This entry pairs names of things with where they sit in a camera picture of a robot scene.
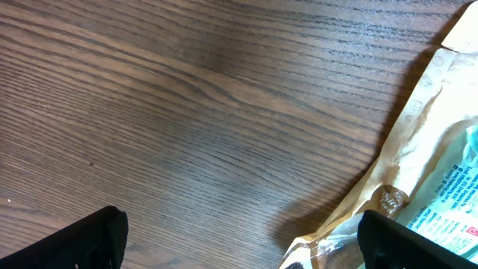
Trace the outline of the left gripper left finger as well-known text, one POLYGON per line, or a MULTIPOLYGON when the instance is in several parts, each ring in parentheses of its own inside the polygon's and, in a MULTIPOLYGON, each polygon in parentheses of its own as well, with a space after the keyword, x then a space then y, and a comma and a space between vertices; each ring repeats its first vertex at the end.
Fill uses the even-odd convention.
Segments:
POLYGON ((109 205, 2 258, 1 269, 120 269, 127 238, 127 214, 109 205))

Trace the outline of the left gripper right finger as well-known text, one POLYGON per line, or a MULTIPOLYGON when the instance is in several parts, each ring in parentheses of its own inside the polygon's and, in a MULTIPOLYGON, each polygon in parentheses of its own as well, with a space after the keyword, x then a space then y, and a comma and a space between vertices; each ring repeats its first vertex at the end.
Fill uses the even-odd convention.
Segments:
POLYGON ((367 210, 358 224, 366 269, 477 269, 477 265, 405 226, 367 210))

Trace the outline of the brown white snack bag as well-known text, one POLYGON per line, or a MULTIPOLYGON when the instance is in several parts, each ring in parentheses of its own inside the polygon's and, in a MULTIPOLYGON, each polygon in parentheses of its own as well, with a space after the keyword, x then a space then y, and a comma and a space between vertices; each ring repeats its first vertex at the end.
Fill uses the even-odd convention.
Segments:
POLYGON ((397 222, 448 146, 471 126, 477 126, 476 3, 441 42, 370 169, 315 232, 294 239, 279 267, 365 268, 357 237, 364 212, 397 222))

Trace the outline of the teal tissue packet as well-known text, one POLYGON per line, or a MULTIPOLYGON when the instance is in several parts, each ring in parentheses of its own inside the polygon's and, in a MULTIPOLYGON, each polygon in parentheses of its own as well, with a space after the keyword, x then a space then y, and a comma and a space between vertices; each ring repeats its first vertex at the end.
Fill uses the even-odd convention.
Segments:
POLYGON ((448 146, 397 222, 477 263, 477 126, 448 146))

